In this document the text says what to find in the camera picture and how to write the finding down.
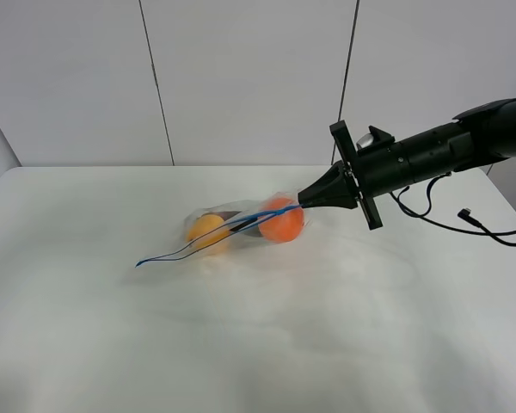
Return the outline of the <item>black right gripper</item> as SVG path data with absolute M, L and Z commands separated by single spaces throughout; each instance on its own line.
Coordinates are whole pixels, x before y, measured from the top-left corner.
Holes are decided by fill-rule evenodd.
M 358 203 L 371 230 L 383 226 L 375 198 L 409 184 L 409 161 L 401 143 L 376 151 L 358 153 L 346 122 L 340 120 L 329 127 L 342 161 L 308 188 L 298 192 L 302 208 L 340 207 L 354 209 Z

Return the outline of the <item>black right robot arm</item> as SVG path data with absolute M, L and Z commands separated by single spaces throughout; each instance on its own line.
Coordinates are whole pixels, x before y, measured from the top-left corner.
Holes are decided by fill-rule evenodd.
M 451 123 L 403 140 L 371 126 L 354 142 L 344 121 L 329 128 L 341 155 L 298 193 L 304 208 L 360 207 L 370 229 L 382 225 L 375 197 L 441 176 L 516 157 L 516 99 L 472 108 Z

